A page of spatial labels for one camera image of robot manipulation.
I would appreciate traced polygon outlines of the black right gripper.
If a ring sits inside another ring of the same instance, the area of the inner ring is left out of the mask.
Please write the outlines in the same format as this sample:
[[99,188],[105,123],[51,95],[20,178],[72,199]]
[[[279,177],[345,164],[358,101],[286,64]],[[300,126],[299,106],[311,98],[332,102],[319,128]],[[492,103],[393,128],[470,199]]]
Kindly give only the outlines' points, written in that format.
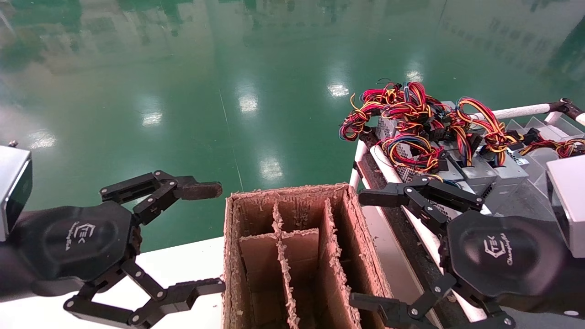
[[[447,270],[451,274],[439,278],[414,304],[396,298],[350,294],[351,306],[378,313],[387,328],[436,329],[426,320],[426,314],[457,286],[478,300],[545,297],[555,290],[554,285],[572,263],[572,254],[556,223],[518,215],[480,214],[477,211],[484,204],[480,196],[437,179],[415,177],[407,183],[389,182],[381,190],[361,190],[358,200],[362,206],[405,206],[424,225],[448,223],[448,217],[436,208],[437,204],[463,212],[446,227]],[[516,321],[499,306],[484,304],[482,307],[486,319],[452,328],[516,327]]]

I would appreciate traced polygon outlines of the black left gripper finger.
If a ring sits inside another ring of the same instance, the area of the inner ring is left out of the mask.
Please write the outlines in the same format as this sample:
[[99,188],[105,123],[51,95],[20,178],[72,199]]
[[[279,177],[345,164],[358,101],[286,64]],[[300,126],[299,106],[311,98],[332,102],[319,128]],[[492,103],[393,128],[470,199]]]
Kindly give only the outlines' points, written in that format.
[[198,182],[193,176],[173,176],[158,170],[134,177],[101,189],[103,202],[125,204],[142,198],[133,208],[134,216],[141,225],[147,225],[166,211],[176,201],[205,200],[222,195],[219,181]]

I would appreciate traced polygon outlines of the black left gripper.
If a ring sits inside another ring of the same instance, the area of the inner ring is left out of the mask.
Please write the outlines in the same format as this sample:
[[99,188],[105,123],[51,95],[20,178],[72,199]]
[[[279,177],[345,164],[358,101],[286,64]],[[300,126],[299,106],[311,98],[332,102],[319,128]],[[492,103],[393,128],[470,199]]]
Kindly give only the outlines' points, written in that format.
[[[191,310],[197,298],[225,291],[221,278],[164,289],[132,260],[139,246],[134,215],[115,202],[24,212],[8,236],[8,296],[80,290],[63,305],[71,315],[122,329],[151,329],[169,314]],[[144,306],[130,310],[93,301],[124,277],[149,295]]]

